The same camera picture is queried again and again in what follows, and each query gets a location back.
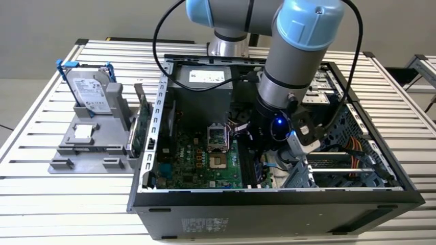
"robotic arm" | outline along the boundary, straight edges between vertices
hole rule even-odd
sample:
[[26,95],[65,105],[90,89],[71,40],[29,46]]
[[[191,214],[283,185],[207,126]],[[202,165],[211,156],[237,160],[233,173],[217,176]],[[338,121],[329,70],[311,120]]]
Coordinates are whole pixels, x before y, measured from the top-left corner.
[[241,41],[247,32],[273,36],[257,110],[245,130],[259,157],[285,141],[297,156],[306,155],[321,146],[325,132],[311,123],[301,104],[337,36],[343,2],[187,0],[186,6],[191,21],[214,27],[226,42]]

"white wall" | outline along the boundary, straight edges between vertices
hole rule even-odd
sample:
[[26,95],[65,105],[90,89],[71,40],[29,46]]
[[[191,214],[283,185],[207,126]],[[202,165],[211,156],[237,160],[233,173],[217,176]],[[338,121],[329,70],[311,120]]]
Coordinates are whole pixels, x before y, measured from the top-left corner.
[[[151,38],[175,0],[0,0],[0,78],[49,78],[78,38]],[[436,54],[435,0],[355,0],[365,18],[365,50],[386,65],[403,66],[417,53]],[[206,43],[213,30],[190,22],[185,7],[171,15],[162,38]],[[342,23],[333,50],[353,51],[357,21]]]

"metal shelf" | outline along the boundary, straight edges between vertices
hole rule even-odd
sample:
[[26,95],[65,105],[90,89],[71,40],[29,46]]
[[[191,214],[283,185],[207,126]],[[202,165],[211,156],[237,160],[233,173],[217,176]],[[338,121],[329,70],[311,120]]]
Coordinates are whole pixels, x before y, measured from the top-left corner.
[[[206,45],[161,43],[163,54],[206,55]],[[251,56],[266,58],[267,48]],[[329,52],[349,77],[353,52]],[[155,101],[161,77],[151,43],[90,41],[77,45],[67,61],[103,65],[111,61],[125,85],[130,105],[139,105],[134,84],[142,82],[149,101]],[[281,237],[205,240],[210,243],[343,243],[367,245],[436,243],[436,126],[399,87],[377,58],[359,58],[354,90],[373,117],[403,168],[427,204],[389,221],[359,237]],[[5,147],[0,149],[0,238],[2,244],[122,243],[154,244],[138,215],[126,213],[133,175],[51,175],[55,155],[73,116],[74,97],[55,73]]]

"motherboard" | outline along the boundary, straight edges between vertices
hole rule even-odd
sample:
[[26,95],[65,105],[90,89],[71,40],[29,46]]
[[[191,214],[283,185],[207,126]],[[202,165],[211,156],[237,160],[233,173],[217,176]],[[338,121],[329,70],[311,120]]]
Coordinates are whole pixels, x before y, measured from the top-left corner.
[[238,143],[230,150],[209,152],[203,133],[178,133],[173,163],[161,163],[158,187],[167,189],[242,188]]

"black cable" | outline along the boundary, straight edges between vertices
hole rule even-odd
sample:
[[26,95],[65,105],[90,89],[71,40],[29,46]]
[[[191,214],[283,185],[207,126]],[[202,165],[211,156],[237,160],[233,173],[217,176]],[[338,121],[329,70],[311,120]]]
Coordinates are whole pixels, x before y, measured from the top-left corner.
[[425,111],[426,113],[431,110],[431,107],[433,107],[433,106],[434,106],[434,102],[429,104],[427,109],[426,109],[426,111]]
[[282,162],[285,162],[286,164],[293,164],[293,165],[297,165],[299,163],[299,161],[293,161],[293,160],[289,160],[289,159],[285,159],[283,156],[282,156],[282,153],[283,153],[283,150],[287,148],[289,146],[286,145],[285,147],[282,147],[279,150],[278,150],[278,158]]
[[0,127],[6,128],[6,129],[10,129],[11,131],[14,131],[15,129],[10,128],[9,126],[5,126],[0,124]]
[[358,37],[357,52],[355,52],[355,58],[354,58],[354,63],[353,63],[353,69],[350,71],[350,77],[349,77],[346,92],[345,92],[345,95],[342,97],[339,107],[338,107],[338,110],[335,111],[333,120],[330,121],[330,123],[325,127],[325,132],[326,133],[329,133],[331,128],[334,127],[334,124],[335,124],[337,119],[339,117],[342,108],[343,108],[343,106],[346,104],[346,101],[347,101],[349,92],[350,92],[350,89],[353,87],[353,80],[354,80],[355,70],[357,70],[357,66],[358,66],[359,53],[361,53],[362,42],[363,42],[363,20],[362,20],[362,15],[361,15],[359,9],[358,9],[357,5],[354,4],[354,2],[351,0],[342,0],[342,1],[350,6],[350,8],[355,12],[357,19],[358,19],[358,24],[359,24],[359,37]]
[[169,79],[175,83],[178,84],[182,88],[190,90],[190,91],[194,91],[194,92],[206,92],[206,91],[210,91],[221,86],[223,86],[225,84],[230,83],[230,82],[234,82],[234,81],[239,81],[242,80],[243,78],[231,78],[229,80],[225,80],[223,82],[215,84],[214,86],[209,87],[209,88],[202,88],[202,89],[194,89],[189,86],[186,86],[183,83],[181,83],[175,78],[173,78],[173,76],[169,74],[169,72],[166,71],[166,69],[163,68],[163,65],[159,61],[159,58],[158,58],[158,52],[157,52],[157,43],[158,43],[158,35],[159,35],[159,31],[162,29],[162,26],[166,22],[166,19],[169,18],[170,14],[173,13],[173,11],[179,7],[181,4],[183,4],[186,0],[179,0],[173,6],[171,8],[167,10],[166,14],[163,15],[159,23],[158,23],[158,26],[157,26],[157,30],[155,30],[155,34],[154,34],[154,37],[153,37],[153,56],[155,58],[155,62],[157,62],[157,65],[159,67],[159,69],[162,70],[163,74],[169,77]]
[[422,75],[419,76],[419,78],[411,83],[411,85],[407,87],[407,89],[405,91],[409,91],[409,89],[414,86],[414,84],[417,84],[418,80],[422,79]]
[[290,172],[290,170],[285,170],[283,168],[279,168],[278,166],[269,166],[269,167],[274,167],[274,168],[282,170],[283,172]]

